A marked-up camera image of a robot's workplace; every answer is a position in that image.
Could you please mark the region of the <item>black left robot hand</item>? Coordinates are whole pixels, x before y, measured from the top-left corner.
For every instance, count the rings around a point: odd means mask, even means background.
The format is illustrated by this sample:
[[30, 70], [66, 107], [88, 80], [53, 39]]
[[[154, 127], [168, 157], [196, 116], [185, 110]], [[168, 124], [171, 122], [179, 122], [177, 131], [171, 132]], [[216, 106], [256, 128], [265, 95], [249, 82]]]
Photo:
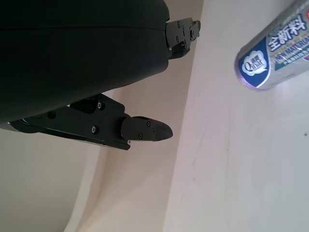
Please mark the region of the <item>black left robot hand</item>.
[[163, 0], [3, 0], [0, 127], [130, 149], [173, 136], [104, 92], [164, 72], [200, 21], [170, 20]]

